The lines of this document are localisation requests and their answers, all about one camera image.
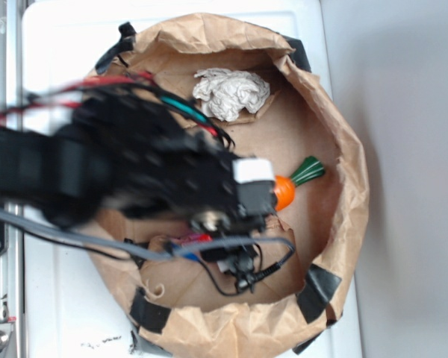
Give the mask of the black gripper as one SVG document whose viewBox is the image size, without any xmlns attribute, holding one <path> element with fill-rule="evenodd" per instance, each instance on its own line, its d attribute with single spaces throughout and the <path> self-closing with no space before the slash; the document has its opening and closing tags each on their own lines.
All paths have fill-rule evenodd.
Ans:
<svg viewBox="0 0 448 358">
<path fill-rule="evenodd" d="M 211 233 L 262 232 L 268 216 L 276 214 L 276 176 L 268 159 L 238 158 L 231 162 L 231 182 L 222 183 L 234 200 L 193 216 L 193 228 Z"/>
</svg>

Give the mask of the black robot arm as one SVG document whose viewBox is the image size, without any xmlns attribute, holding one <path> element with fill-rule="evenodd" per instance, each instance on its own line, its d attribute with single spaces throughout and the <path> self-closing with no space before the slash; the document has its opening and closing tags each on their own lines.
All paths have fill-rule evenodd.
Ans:
<svg viewBox="0 0 448 358">
<path fill-rule="evenodd" d="M 195 105 L 144 77 L 72 85 L 69 123 L 53 134 L 0 125 L 0 203 L 37 208 L 58 227 L 102 209 L 129 219 L 180 220 L 209 230 L 263 230 L 276 211 L 272 164 L 236 155 L 232 138 Z M 51 107 L 33 95 L 12 113 Z"/>
</svg>

